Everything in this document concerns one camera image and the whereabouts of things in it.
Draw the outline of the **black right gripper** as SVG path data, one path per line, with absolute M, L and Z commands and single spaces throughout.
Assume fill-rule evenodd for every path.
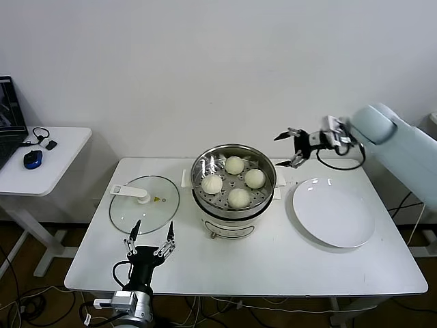
M 288 128 L 274 140 L 279 141 L 290 137 L 294 137 L 295 154 L 286 161 L 276 163 L 275 166 L 298 168 L 311 156 L 313 151 L 325 149 L 325 135 L 322 131 L 308 134 L 306 131 Z

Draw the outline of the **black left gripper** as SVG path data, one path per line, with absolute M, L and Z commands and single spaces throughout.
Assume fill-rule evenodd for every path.
M 175 234 L 173 222 L 170 223 L 166 241 L 160 246 L 135 247 L 139 235 L 141 221 L 138 220 L 124 239 L 128 261 L 132 265 L 132 272 L 126 284 L 127 291 L 151 291 L 151 281 L 154 269 L 164 263 L 175 249 Z

